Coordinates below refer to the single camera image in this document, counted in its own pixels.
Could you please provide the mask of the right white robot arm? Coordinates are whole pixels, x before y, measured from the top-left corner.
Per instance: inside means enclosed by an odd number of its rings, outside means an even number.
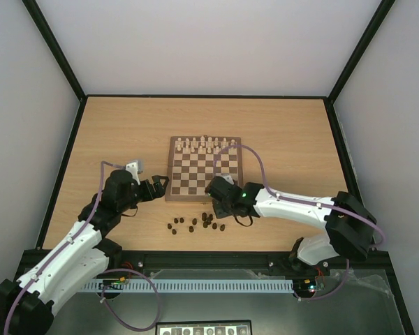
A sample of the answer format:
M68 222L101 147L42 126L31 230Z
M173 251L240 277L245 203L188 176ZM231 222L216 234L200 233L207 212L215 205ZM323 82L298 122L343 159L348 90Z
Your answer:
M364 262L373 247L376 220L347 192L311 198L253 182L239 187L228 175L214 177L205 192L212 199L217 218L282 218L321 230L294 243L284 264L297 273L306 273L335 257Z

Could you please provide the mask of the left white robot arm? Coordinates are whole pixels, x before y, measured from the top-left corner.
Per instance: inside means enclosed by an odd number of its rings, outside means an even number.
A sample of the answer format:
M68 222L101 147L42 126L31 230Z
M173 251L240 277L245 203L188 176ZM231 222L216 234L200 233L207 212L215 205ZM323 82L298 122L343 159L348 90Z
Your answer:
M165 195L167 176L138 181L114 170L101 178L98 193L68 234L17 280L0 284L0 334L46 334L61 307L94 277L122 262L122 247L107 234L125 211Z

